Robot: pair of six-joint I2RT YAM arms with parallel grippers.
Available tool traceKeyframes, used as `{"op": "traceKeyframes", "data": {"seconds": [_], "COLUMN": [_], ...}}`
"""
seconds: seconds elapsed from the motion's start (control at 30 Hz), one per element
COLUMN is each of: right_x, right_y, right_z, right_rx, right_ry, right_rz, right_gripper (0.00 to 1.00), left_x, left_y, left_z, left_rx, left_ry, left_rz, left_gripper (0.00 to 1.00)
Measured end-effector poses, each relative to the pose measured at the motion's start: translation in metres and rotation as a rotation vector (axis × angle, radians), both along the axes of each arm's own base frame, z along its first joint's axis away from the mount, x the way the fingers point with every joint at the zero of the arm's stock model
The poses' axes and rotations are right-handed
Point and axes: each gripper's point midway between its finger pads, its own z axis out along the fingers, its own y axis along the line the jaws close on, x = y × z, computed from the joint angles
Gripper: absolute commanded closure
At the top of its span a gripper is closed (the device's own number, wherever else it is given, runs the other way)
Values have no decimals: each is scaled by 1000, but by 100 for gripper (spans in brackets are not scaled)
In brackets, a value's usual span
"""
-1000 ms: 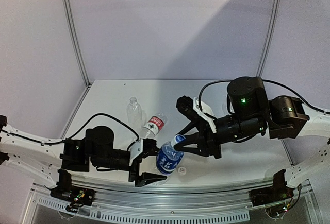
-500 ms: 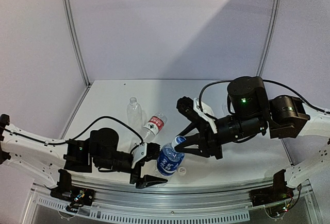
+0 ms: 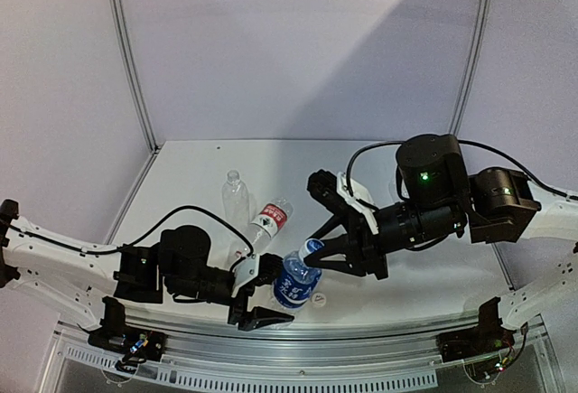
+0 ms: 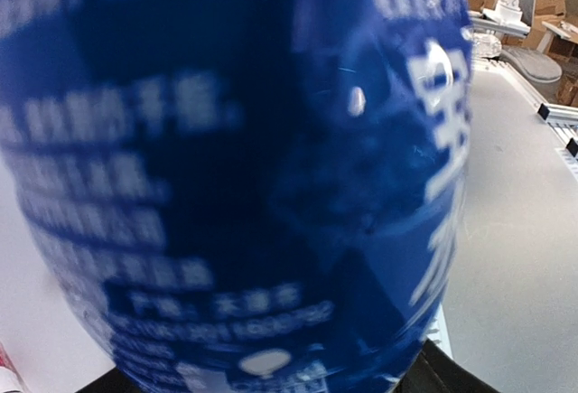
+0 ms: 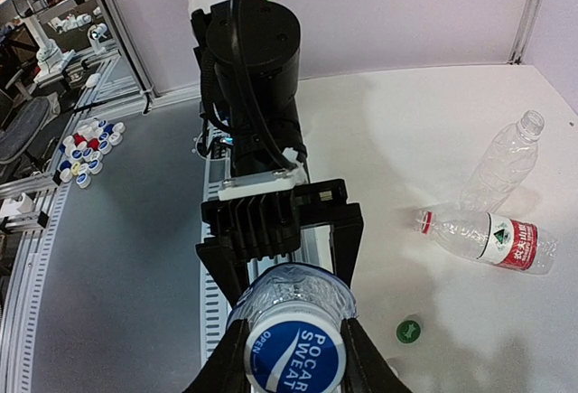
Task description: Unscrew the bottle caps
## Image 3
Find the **blue label water bottle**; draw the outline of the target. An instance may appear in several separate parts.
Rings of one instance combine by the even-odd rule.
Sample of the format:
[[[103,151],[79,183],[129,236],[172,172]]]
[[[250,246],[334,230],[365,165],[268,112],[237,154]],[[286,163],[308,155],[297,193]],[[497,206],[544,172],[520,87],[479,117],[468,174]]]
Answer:
[[[273,284],[276,301],[289,310],[300,309],[309,300],[322,277],[322,270],[308,267],[299,255],[299,250],[284,257],[281,275]]]

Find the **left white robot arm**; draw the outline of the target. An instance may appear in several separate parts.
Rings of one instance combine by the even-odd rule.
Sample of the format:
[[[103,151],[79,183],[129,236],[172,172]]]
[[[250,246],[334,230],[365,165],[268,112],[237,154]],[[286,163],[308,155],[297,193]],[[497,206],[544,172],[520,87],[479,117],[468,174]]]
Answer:
[[[162,230],[158,242],[143,246],[143,237],[121,246],[66,238],[32,224],[19,213],[17,201],[1,203],[1,286],[27,292],[93,327],[114,302],[162,304],[169,295],[177,304],[218,304],[228,308],[227,322],[240,331],[290,323],[288,313],[248,305],[257,287],[272,284],[282,259],[250,249],[227,269],[209,264],[210,235],[182,225]]]

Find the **red label water bottle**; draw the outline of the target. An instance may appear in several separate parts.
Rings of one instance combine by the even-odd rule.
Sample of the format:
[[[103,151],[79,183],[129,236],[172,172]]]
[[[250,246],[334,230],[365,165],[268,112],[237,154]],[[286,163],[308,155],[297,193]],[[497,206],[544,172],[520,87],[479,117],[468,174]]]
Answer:
[[[245,226],[243,236],[254,253],[263,253],[294,212],[286,198],[274,198]]]

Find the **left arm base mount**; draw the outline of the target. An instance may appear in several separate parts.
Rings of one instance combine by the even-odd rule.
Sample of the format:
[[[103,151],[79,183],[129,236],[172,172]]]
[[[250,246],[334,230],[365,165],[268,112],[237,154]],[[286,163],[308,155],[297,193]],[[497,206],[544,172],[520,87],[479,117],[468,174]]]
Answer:
[[[96,330],[88,332],[88,345],[111,351],[120,358],[115,370],[134,375],[148,361],[160,362],[165,352],[167,335],[130,326],[126,323],[126,309],[117,299],[105,296],[103,317]]]

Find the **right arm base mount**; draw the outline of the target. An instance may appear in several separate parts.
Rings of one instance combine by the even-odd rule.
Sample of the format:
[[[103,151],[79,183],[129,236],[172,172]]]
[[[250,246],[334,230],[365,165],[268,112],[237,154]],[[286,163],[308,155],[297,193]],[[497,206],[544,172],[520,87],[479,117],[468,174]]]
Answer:
[[[522,344],[514,348],[516,330],[502,325],[499,317],[499,297],[494,297],[478,309],[475,326],[443,332],[436,336],[436,346],[442,361],[463,361],[467,378],[481,386],[495,381],[501,373],[509,369],[526,348],[528,323],[520,327]]]

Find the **blue bottle cap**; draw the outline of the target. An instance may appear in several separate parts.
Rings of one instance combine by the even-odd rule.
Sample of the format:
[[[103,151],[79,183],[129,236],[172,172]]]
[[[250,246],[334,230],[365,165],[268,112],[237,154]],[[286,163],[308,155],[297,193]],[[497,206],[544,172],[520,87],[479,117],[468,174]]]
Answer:
[[[308,257],[311,254],[324,248],[324,243],[319,239],[307,239],[299,250],[299,255],[302,258]]]

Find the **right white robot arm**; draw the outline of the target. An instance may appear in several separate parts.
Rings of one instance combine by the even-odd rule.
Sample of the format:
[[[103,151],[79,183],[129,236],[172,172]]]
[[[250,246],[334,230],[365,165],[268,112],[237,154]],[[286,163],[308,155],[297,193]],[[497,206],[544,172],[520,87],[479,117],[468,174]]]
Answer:
[[[576,240],[574,193],[544,184],[516,160],[468,174],[462,147],[453,135],[397,143],[399,200],[384,208],[350,172],[311,174],[308,192],[331,217],[317,230],[324,245],[307,256],[307,265],[384,279],[390,253],[428,249],[452,235],[485,244]]]

